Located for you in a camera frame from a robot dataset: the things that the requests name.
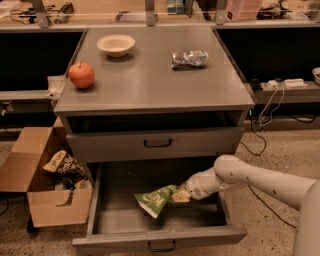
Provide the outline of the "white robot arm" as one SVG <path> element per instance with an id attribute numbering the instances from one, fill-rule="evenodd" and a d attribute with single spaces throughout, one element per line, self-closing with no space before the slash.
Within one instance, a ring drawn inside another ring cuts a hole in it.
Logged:
<path id="1" fill-rule="evenodd" d="M 320 256 L 320 181 L 252 166 L 234 155 L 192 175 L 171 196 L 176 202 L 202 200 L 247 184 L 299 212 L 292 256 Z"/>

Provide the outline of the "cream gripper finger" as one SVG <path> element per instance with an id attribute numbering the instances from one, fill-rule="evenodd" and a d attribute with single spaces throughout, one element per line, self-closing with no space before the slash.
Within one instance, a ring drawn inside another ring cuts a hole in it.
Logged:
<path id="1" fill-rule="evenodd" d="M 171 200 L 174 203 L 187 203 L 187 202 L 184 202 L 183 199 L 182 199 L 182 190 L 178 190 L 178 191 L 174 192 L 171 195 Z"/>

